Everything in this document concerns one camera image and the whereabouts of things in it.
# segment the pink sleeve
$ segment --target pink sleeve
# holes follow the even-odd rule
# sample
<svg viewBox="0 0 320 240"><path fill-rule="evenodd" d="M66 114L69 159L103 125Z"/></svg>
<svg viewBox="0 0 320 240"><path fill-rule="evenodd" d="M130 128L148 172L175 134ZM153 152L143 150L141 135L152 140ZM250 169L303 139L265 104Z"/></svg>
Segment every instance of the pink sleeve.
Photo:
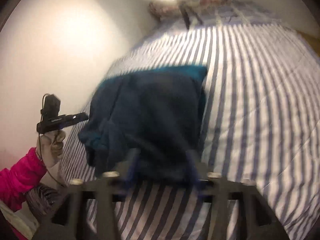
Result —
<svg viewBox="0 0 320 240"><path fill-rule="evenodd" d="M13 211L21 209L24 194L39 184L46 171L36 148L31 148L10 170L0 171L0 200Z"/></svg>

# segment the dark blue cloth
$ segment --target dark blue cloth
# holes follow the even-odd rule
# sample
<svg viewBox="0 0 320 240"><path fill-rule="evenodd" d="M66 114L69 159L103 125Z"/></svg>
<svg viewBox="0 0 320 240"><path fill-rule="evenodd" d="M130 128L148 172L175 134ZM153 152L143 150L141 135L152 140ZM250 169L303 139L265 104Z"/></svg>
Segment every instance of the dark blue cloth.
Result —
<svg viewBox="0 0 320 240"><path fill-rule="evenodd" d="M105 80L79 133L98 177L141 150L140 177L188 182L186 151L196 150L205 96L203 66L165 67Z"/></svg>

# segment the pillow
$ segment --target pillow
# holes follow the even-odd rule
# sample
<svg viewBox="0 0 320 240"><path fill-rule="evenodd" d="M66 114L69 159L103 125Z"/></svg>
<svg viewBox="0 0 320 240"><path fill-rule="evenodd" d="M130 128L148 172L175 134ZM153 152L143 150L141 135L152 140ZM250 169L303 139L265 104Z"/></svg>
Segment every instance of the pillow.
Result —
<svg viewBox="0 0 320 240"><path fill-rule="evenodd" d="M179 4L186 4L199 12L213 6L223 5L231 0L173 0L149 3L149 11L160 20L181 17Z"/></svg>

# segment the gloved hand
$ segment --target gloved hand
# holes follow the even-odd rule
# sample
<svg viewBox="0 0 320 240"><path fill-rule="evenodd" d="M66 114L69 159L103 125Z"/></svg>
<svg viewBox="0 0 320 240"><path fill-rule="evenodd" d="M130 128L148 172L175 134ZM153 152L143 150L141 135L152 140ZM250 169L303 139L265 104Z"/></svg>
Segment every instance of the gloved hand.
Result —
<svg viewBox="0 0 320 240"><path fill-rule="evenodd" d="M63 130L59 130L45 133L40 136L40 141L38 139L36 152L47 168L53 167L63 157L63 140L65 137L66 133Z"/></svg>

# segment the blue and white stripes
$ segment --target blue and white stripes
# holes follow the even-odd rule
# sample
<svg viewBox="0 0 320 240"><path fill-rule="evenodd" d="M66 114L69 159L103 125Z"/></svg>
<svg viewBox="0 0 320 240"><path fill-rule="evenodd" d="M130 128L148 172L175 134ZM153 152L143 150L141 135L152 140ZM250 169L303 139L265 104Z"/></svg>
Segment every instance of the blue and white stripes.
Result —
<svg viewBox="0 0 320 240"><path fill-rule="evenodd" d="M303 239L320 212L318 58L280 25L219 25L146 42L115 62L106 77L181 64L208 66L202 161L229 180L255 180L290 239ZM65 181L94 179L77 138L83 125L73 127L65 146ZM237 205L229 206L233 239ZM125 240L196 240L203 239L209 207L195 191L144 182L116 204L115 213ZM92 228L95 208L89 201Z"/></svg>

